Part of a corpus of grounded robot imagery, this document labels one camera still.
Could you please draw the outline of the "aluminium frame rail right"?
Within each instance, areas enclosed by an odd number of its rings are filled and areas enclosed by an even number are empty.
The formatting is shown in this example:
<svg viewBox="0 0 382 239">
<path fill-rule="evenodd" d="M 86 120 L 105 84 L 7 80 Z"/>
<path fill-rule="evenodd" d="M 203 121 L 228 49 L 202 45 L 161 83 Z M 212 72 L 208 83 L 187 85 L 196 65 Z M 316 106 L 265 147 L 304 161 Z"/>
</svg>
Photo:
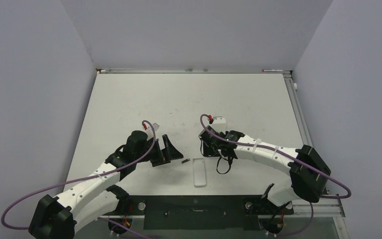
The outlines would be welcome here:
<svg viewBox="0 0 382 239">
<path fill-rule="evenodd" d="M 312 140 L 297 97 L 296 87 L 291 71 L 285 71 L 283 77 L 302 142 L 303 144 L 312 146 Z M 339 199 L 320 199 L 318 203 L 313 204 L 313 208 L 314 216 L 316 217 L 345 217 L 345 212 Z"/>
</svg>

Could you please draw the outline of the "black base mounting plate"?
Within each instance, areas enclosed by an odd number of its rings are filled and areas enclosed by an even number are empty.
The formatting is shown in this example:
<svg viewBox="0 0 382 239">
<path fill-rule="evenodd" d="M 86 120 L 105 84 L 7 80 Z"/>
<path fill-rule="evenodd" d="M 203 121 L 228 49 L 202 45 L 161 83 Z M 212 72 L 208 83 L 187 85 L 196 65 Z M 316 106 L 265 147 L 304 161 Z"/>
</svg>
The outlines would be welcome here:
<svg viewBox="0 0 382 239">
<path fill-rule="evenodd" d="M 276 207 L 260 195 L 229 196 L 128 196 L 110 218 L 143 218 L 146 230 L 257 231 L 259 222 L 275 224 L 282 215 L 293 215 L 291 205 Z"/>
</svg>

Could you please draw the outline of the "aluminium frame rail back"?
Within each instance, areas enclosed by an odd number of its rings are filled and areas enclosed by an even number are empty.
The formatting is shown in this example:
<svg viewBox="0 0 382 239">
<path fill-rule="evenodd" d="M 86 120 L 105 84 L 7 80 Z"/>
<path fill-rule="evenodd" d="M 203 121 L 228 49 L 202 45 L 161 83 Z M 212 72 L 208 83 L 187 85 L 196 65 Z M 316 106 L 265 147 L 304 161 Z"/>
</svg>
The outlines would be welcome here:
<svg viewBox="0 0 382 239">
<path fill-rule="evenodd" d="M 100 74 L 291 74 L 292 70 L 264 70 L 264 69 L 96 69 Z"/>
</svg>

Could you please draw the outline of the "white air conditioner remote control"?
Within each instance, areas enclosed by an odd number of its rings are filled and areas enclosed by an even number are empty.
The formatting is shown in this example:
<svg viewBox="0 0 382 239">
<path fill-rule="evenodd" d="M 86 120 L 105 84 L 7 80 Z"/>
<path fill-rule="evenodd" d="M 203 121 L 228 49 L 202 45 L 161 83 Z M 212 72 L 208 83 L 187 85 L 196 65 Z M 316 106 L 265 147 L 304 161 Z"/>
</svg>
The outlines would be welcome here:
<svg viewBox="0 0 382 239">
<path fill-rule="evenodd" d="M 204 158 L 194 158 L 192 160 L 193 184 L 196 188 L 207 185 L 206 166 Z"/>
</svg>

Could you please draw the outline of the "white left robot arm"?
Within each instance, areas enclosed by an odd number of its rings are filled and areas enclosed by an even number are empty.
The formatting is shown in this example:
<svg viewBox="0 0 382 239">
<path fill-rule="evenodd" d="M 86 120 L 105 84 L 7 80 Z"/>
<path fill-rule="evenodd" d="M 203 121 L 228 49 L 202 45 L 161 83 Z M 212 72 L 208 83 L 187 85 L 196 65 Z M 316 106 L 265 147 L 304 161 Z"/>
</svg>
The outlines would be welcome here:
<svg viewBox="0 0 382 239">
<path fill-rule="evenodd" d="M 164 148 L 151 133 L 135 130 L 110 154 L 91 178 L 57 196 L 45 195 L 37 204 L 28 232 L 36 239 L 72 239 L 76 232 L 98 217 L 128 209 L 128 193 L 117 185 L 136 169 L 138 162 L 153 167 L 184 156 L 162 136 Z"/>
</svg>

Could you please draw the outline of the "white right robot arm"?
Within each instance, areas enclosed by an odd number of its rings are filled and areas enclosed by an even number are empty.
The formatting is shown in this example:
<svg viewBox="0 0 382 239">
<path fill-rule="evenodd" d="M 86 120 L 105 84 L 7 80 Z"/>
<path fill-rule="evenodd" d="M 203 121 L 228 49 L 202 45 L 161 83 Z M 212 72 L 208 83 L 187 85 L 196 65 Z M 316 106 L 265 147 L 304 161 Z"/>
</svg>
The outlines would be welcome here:
<svg viewBox="0 0 382 239">
<path fill-rule="evenodd" d="M 274 213 L 295 199 L 319 202 L 327 177 L 331 174 L 318 152 L 309 145 L 303 145 L 302 148 L 281 147 L 251 138 L 242 132 L 232 130 L 224 134 L 212 128 L 203 130 L 198 137 L 205 146 L 229 161 L 251 160 L 287 176 L 284 182 L 270 187 L 261 199 L 262 209 L 267 213 Z"/>
</svg>

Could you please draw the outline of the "aluminium frame rail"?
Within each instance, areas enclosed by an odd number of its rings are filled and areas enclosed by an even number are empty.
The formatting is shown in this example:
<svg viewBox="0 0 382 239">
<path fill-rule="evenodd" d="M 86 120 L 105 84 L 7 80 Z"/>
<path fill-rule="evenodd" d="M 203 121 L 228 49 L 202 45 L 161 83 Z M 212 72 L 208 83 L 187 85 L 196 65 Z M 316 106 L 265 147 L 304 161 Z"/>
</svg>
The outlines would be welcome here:
<svg viewBox="0 0 382 239">
<path fill-rule="evenodd" d="M 283 77 L 302 142 L 303 144 L 312 146 L 312 140 L 297 97 L 296 87 L 291 71 L 285 71 Z M 339 199 L 320 199 L 318 203 L 313 204 L 313 208 L 314 216 L 316 217 L 345 217 L 345 212 Z"/>
<path fill-rule="evenodd" d="M 264 70 L 264 69 L 96 69 L 100 74 L 291 74 L 292 70 Z"/>
</svg>

